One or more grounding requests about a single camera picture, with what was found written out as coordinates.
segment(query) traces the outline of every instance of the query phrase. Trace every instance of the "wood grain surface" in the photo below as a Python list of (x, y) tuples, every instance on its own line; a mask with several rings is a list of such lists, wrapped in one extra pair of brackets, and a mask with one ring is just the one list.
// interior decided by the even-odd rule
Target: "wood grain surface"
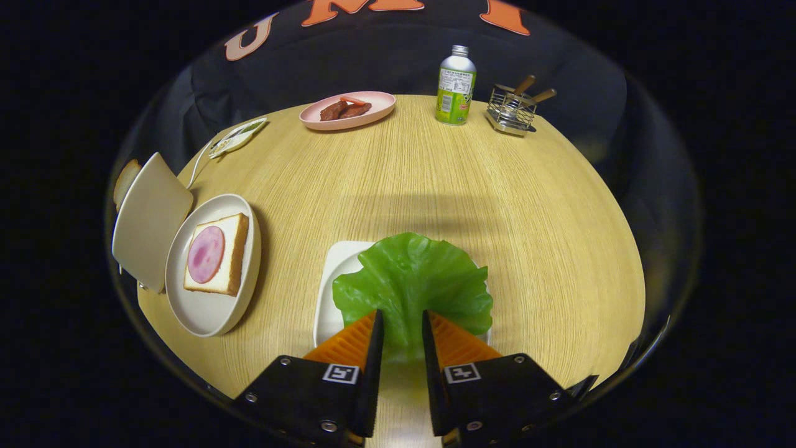
[[(563, 387), (613, 374), (641, 330), (644, 278), (630, 227), (589, 162), (540, 116), (521, 138), (494, 131), (485, 103), (474, 101), (468, 123), (455, 127), (434, 119), (432, 96), (397, 99), (385, 119), (338, 132), (304, 128), (304, 106), (274, 112), (245, 147), (203, 159), (195, 206), (235, 193), (256, 214), (257, 286), (240, 323), (207, 339), (182, 328), (165, 293), (140, 289), (155, 331), (234, 398), (276, 356), (313, 348), (323, 262), (335, 242), (411, 231), (489, 266), (499, 352), (529, 354)], [(178, 176), (184, 184), (192, 169), (193, 161)], [(422, 366), (382, 370), (369, 444), (439, 446)]]

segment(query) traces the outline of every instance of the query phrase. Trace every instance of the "screw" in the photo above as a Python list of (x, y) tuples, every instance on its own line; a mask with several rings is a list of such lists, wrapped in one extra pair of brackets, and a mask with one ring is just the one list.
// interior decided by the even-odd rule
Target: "screw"
[(331, 420), (323, 420), (321, 422), (321, 429), (326, 432), (336, 432), (338, 430), (338, 425)]

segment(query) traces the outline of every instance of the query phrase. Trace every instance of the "green lettuce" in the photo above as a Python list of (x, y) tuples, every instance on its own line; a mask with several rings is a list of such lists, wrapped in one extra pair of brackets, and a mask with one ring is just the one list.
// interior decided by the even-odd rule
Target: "green lettuce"
[(390, 362), (423, 358), (423, 310), (430, 309), (474, 335), (492, 326), (486, 266), (449, 242), (406, 233), (385, 238), (359, 255), (362, 270), (332, 283), (345, 326), (378, 308)]

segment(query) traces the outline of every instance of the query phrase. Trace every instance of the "pink plate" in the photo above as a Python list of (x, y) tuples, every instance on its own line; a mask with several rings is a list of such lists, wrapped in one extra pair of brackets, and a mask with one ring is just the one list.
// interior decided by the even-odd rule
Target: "pink plate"
[[(358, 100), (373, 104), (373, 106), (369, 111), (360, 116), (352, 116), (351, 118), (342, 118), (340, 120), (321, 121), (321, 110), (337, 103), (341, 96), (352, 96)], [(311, 104), (302, 110), (298, 117), (301, 119), (302, 123), (310, 129), (318, 131), (337, 131), (340, 129), (355, 128), (356, 126), (381, 120), (389, 115), (395, 107), (396, 98), (389, 93), (373, 91), (349, 92), (330, 96), (315, 104)]]

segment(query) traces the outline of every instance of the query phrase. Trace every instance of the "orange letter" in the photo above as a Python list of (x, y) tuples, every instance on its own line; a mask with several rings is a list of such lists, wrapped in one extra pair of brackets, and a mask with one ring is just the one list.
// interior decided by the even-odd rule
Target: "orange letter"
[(232, 39), (229, 39), (227, 43), (224, 44), (224, 46), (227, 47), (227, 61), (237, 61), (238, 59), (242, 59), (249, 53), (258, 49), (259, 46), (262, 45), (266, 39), (268, 39), (268, 34), (271, 33), (271, 19), (273, 19), (276, 14), (279, 13), (273, 13), (254, 24), (254, 27), (257, 29), (257, 34), (255, 34), (254, 41), (251, 44), (246, 45), (245, 47), (240, 46), (240, 43), (244, 39), (244, 34), (246, 34), (248, 31), (247, 29), (244, 29), (240, 32), (240, 34)]
[(362, 6), (368, 2), (368, 0), (310, 0), (312, 2), (312, 10), (310, 10), (310, 16), (304, 21), (301, 22), (301, 26), (312, 26), (317, 25), (321, 22), (326, 22), (327, 20), (332, 20), (333, 18), (338, 16), (337, 11), (332, 11), (332, 4), (340, 6), (341, 10), (344, 10), (348, 14), (355, 14), (359, 10), (362, 9)]
[(495, 26), (513, 31), (523, 36), (530, 36), (531, 32), (522, 25), (520, 8), (511, 6), (499, 0), (486, 0), (489, 3), (486, 14), (481, 14), (481, 19)]
[(417, 11), (426, 6), (416, 0), (377, 0), (368, 9), (371, 11)]

